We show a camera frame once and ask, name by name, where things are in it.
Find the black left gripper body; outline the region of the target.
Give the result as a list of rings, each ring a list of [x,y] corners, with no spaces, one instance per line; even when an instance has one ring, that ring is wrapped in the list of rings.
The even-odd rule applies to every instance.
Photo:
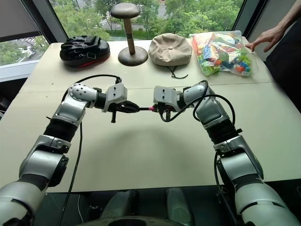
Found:
[[[128,113],[128,109],[125,108],[122,104],[112,103],[109,105],[108,112],[112,114],[111,123],[115,123],[117,112]]]

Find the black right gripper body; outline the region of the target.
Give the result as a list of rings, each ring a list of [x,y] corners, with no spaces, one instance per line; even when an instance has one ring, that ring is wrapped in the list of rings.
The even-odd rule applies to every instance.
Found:
[[[166,105],[165,103],[161,104],[161,119],[164,122],[169,122],[171,120],[171,112],[174,112],[172,106]]]

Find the person's bare hand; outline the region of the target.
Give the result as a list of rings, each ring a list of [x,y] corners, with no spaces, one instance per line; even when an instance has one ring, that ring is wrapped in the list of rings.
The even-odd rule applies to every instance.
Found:
[[[263,50],[263,52],[268,52],[283,38],[284,33],[285,28],[283,26],[277,25],[261,33],[261,35],[255,41],[247,43],[245,47],[249,48],[252,52],[254,52],[255,47],[257,47],[259,44],[268,42],[269,44]]]

